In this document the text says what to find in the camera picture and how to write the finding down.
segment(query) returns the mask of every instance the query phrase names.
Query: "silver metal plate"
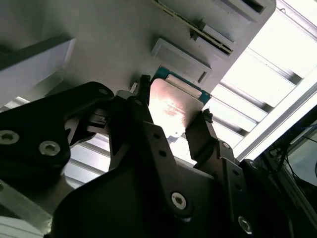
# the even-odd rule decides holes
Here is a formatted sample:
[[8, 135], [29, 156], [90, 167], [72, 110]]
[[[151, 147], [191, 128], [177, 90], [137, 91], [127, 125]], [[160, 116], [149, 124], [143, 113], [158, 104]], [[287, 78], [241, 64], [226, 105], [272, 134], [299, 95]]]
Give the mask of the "silver metal plate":
[[149, 109], [166, 137], [180, 137], [203, 106], [201, 101], [163, 79], [155, 79], [151, 85]]

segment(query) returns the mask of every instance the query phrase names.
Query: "mounting hole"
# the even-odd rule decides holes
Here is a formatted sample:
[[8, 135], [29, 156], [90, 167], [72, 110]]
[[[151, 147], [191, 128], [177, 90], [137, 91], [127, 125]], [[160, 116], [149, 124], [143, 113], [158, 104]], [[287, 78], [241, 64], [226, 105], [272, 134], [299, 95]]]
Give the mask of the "mounting hole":
[[235, 187], [239, 190], [239, 191], [242, 191], [242, 187], [238, 184], [235, 184]]
[[166, 152], [163, 151], [163, 150], [160, 150], [160, 151], [159, 151], [159, 154], [160, 154], [161, 156], [163, 156], [163, 157], [166, 157], [166, 156], [167, 156]]
[[233, 170], [233, 173], [234, 173], [236, 176], [239, 176], [239, 173], [238, 173], [236, 170]]

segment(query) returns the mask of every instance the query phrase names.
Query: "metal strip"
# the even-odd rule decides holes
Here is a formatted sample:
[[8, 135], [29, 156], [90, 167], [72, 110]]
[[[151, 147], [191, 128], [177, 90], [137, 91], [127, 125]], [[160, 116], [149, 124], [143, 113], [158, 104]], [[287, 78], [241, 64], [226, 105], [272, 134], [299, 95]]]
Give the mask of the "metal strip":
[[307, 20], [302, 14], [283, 0], [276, 1], [276, 8], [279, 10], [278, 12], [280, 14], [286, 16], [290, 21], [317, 42], [317, 27]]
[[104, 155], [104, 156], [107, 156], [107, 157], [110, 158], [110, 152], [109, 151], [104, 150], [103, 148], [100, 148], [100, 147], [98, 147], [96, 145], [93, 145], [93, 144], [91, 144], [91, 143], [89, 143], [87, 141], [81, 143], [80, 145], [85, 147], [85, 148], [87, 148], [87, 149], [89, 149], [89, 150], [95, 151], [95, 152], [97, 152], [97, 153], [99, 153], [101, 155]]
[[279, 74], [280, 76], [282, 76], [286, 80], [290, 81], [294, 85], [299, 84], [299, 82], [302, 80], [302, 78], [300, 76], [298, 76], [297, 74], [295, 74], [293, 71], [286, 69], [286, 68], [281, 69], [281, 68], [277, 67], [276, 65], [274, 65], [269, 60], [267, 60], [263, 56], [259, 55], [257, 52], [255, 52], [254, 50], [252, 50], [249, 47], [246, 48], [245, 52], [248, 53], [249, 55], [253, 56], [257, 60], [259, 60], [260, 62], [262, 62], [266, 66], [268, 66], [270, 69], [272, 69], [277, 74]]
[[[251, 139], [251, 138], [248, 138], [248, 136], [251, 135], [251, 133], [253, 132], [253, 137], [255, 137], [255, 134], [259, 133], [260, 130], [258, 130], [257, 132], [254, 132], [252, 131], [248, 136], [246, 136], [244, 138], [245, 141], [251, 141], [250, 144], [248, 144], [248, 146], [246, 147], [246, 149], [244, 149], [243, 151], [235, 151], [236, 154], [238, 154], [238, 157], [237, 157], [237, 160], [242, 160], [244, 158], [246, 158], [248, 155], [250, 155], [253, 151], [255, 150], [259, 150], [259, 147], [262, 146], [262, 147], [265, 147], [263, 148], [266, 149], [267, 146], [269, 146], [271, 143], [270, 142], [267, 142], [266, 140], [268, 140], [268, 137], [271, 136], [274, 132], [275, 134], [277, 129], [279, 127], [281, 127], [282, 125], [285, 126], [285, 123], [288, 119], [291, 118], [291, 116], [296, 112], [298, 111], [306, 102], [309, 101], [309, 99], [311, 97], [313, 97], [316, 92], [317, 92], [317, 83], [316, 83], [316, 76], [317, 76], [317, 69], [315, 69], [308, 77], [306, 77], [306, 79], [303, 80], [303, 82], [301, 84], [299, 84], [288, 96], [287, 98], [285, 98], [281, 103], [280, 105], [278, 105], [278, 107], [276, 107], [274, 110], [276, 111], [276, 113], [274, 114], [275, 116], [279, 116], [278, 118], [276, 118], [276, 120], [273, 122], [273, 123], [270, 123], [270, 126], [267, 127], [261, 134], [259, 134], [258, 137], [256, 137], [255, 139]], [[296, 94], [299, 92], [298, 91], [301, 91], [301, 90], [305, 90], [306, 91], [294, 102], [291, 104], [291, 101], [296, 97]]]
[[2, 180], [0, 180], [0, 204], [43, 234], [51, 231], [52, 215]]
[[105, 172], [102, 171], [102, 170], [99, 170], [99, 169], [97, 169], [97, 168], [95, 168], [95, 167], [92, 167], [92, 166], [90, 166], [90, 165], [87, 165], [87, 164], [85, 164], [85, 163], [83, 163], [83, 162], [80, 162], [80, 161], [75, 160], [75, 159], [72, 159], [72, 158], [69, 160], [69, 163], [71, 163], [71, 164], [73, 164], [73, 165], [76, 165], [76, 166], [78, 166], [78, 167], [81, 167], [82, 169], [85, 169], [85, 170], [87, 170], [87, 171], [96, 173], [96, 174], [98, 174], [98, 175], [103, 175], [103, 174], [105, 173]]

